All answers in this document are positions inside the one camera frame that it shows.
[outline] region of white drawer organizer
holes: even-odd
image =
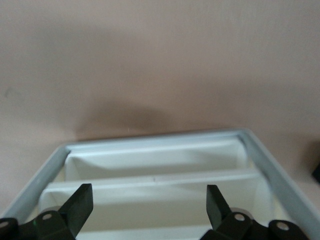
[[[30,220],[61,206],[83,183],[92,184],[94,207],[78,240],[198,240],[211,228],[209,184],[262,225],[289,220],[320,239],[315,207],[246,130],[62,146],[4,216]]]

